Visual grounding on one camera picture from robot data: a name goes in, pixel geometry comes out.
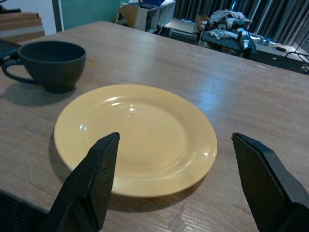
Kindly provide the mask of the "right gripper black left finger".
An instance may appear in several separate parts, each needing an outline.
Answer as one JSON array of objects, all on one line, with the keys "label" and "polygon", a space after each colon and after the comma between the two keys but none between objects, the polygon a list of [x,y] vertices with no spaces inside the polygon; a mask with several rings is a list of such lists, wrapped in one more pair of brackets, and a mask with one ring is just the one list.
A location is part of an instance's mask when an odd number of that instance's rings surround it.
[{"label": "right gripper black left finger", "polygon": [[112,192],[120,134],[113,132],[89,149],[66,178],[42,225],[44,232],[98,232]]}]

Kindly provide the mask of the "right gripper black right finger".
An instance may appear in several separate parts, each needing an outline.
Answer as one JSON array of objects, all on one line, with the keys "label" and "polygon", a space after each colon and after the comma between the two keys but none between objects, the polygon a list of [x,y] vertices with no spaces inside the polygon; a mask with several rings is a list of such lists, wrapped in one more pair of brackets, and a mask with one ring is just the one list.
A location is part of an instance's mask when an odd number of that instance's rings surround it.
[{"label": "right gripper black right finger", "polygon": [[251,137],[231,138],[241,186],[261,232],[307,232],[309,194],[276,153]]}]

